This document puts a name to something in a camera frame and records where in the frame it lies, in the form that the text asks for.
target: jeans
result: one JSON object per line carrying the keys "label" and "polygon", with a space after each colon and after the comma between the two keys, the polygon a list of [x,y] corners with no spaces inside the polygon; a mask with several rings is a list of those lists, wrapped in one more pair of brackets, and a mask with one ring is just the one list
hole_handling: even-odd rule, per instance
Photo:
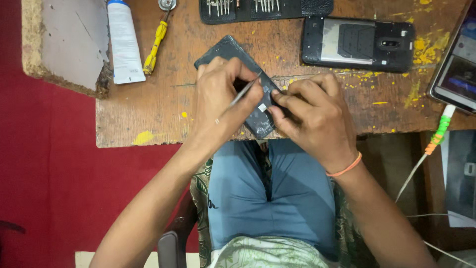
{"label": "jeans", "polygon": [[208,186],[212,250],[238,236],[277,236],[337,260],[334,195],[324,168],[289,139],[269,140],[268,147],[270,189],[261,180],[256,142],[228,142],[215,153]]}

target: forearm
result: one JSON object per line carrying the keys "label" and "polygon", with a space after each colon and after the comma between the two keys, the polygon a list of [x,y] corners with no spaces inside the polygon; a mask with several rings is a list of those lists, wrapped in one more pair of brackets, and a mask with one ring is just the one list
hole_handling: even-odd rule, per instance
{"label": "forearm", "polygon": [[142,267],[206,155],[181,148],[122,211],[90,267]]}
{"label": "forearm", "polygon": [[383,267],[436,267],[421,237],[361,162],[336,177],[357,227]]}

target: yellow screwdriver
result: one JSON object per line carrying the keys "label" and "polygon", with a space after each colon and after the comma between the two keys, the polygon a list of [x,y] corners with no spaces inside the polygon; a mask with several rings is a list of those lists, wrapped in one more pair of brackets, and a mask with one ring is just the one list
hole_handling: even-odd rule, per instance
{"label": "yellow screwdriver", "polygon": [[157,27],[157,31],[155,32],[155,41],[152,50],[150,51],[150,55],[147,56],[146,62],[144,63],[144,73],[145,74],[152,74],[155,67],[155,62],[157,60],[157,50],[159,49],[160,42],[164,39],[165,33],[167,32],[167,18],[169,17],[170,9],[173,6],[173,0],[170,1],[169,9],[167,10],[167,14],[165,15],[165,19],[160,21],[159,27]]}

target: phone camera cutout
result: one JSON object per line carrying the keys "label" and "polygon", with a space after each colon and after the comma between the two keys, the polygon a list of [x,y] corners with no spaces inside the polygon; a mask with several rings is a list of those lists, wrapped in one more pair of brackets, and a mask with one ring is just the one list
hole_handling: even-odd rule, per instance
{"label": "phone camera cutout", "polygon": [[389,40],[383,40],[382,41],[382,46],[384,47],[399,47],[400,42],[397,41],[389,41]]}

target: hand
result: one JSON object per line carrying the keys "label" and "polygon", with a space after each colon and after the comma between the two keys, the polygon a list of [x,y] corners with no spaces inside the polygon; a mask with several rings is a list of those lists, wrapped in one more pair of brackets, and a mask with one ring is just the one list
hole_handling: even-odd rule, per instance
{"label": "hand", "polygon": [[194,121],[182,147],[198,149],[204,153],[203,157],[211,157],[228,141],[263,98],[263,88],[258,80],[222,115],[237,95],[233,83],[236,78],[249,82],[256,77],[257,74],[238,58],[227,61],[215,57],[210,64],[199,66],[195,112],[192,114]]}
{"label": "hand", "polygon": [[274,90],[271,94],[294,115],[286,118],[279,107],[269,107],[276,127],[327,172],[340,172],[355,161],[355,125],[334,75],[318,74],[292,83],[287,92]]}

